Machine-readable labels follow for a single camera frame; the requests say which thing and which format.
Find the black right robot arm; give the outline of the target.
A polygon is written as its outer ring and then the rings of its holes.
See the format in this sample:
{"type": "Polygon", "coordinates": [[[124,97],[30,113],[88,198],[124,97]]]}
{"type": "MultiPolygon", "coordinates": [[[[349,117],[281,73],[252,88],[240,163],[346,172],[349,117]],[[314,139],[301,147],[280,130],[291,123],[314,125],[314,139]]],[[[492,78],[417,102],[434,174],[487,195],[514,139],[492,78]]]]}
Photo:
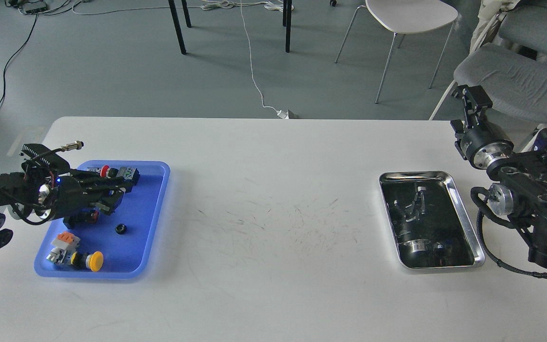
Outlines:
{"type": "MultiPolygon", "coordinates": [[[[535,146],[515,152],[512,141],[485,112],[492,100],[478,86],[460,85],[456,95],[464,101],[464,120],[453,120],[459,154],[472,167],[485,170],[493,181],[490,188],[471,189],[478,207],[477,237],[484,240],[482,220],[487,217],[519,233],[529,247],[528,260],[547,269],[547,129],[536,134],[535,146]]],[[[482,245],[497,266],[518,274],[547,279],[547,272],[525,271],[510,266],[482,245]]]]}

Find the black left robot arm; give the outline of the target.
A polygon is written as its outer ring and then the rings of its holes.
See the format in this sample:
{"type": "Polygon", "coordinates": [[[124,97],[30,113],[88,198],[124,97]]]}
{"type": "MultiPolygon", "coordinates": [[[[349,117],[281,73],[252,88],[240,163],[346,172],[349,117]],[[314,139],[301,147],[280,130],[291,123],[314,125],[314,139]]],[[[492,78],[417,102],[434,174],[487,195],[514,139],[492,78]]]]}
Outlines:
{"type": "MultiPolygon", "coordinates": [[[[123,196],[137,185],[139,171],[109,165],[81,171],[72,169],[59,156],[83,145],[76,141],[53,150],[39,143],[23,145],[21,171],[0,174],[0,208],[9,207],[15,219],[30,225],[62,219],[69,229],[80,223],[95,223],[101,214],[115,212],[123,196]]],[[[3,228],[5,221],[0,212],[0,249],[13,236],[10,229],[3,228]]]]}

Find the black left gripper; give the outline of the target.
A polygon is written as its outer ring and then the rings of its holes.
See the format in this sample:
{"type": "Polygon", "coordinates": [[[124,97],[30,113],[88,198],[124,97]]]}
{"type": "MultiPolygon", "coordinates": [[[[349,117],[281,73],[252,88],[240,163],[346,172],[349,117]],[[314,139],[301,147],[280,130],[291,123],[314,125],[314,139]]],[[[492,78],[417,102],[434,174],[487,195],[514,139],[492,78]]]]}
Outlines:
{"type": "Polygon", "coordinates": [[[135,181],[124,177],[106,178],[95,171],[72,171],[71,177],[62,176],[55,180],[55,199],[48,220],[63,219],[81,210],[94,208],[110,216],[120,206],[124,192],[131,192],[135,185],[135,181]],[[100,193],[90,204],[84,193],[96,192],[105,193],[100,193]]]}

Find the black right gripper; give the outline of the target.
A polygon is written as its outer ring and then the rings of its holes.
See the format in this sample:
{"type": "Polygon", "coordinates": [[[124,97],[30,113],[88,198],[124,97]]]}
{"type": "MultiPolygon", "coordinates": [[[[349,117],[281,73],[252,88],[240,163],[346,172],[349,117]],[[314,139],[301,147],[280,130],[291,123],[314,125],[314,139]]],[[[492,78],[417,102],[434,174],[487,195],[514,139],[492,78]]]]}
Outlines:
{"type": "Polygon", "coordinates": [[[499,128],[486,123],[486,111],[493,103],[481,85],[458,85],[452,91],[456,99],[463,99],[465,122],[460,119],[450,121],[454,130],[455,148],[472,167],[486,170],[499,160],[508,158],[514,151],[514,143],[499,128]]]}

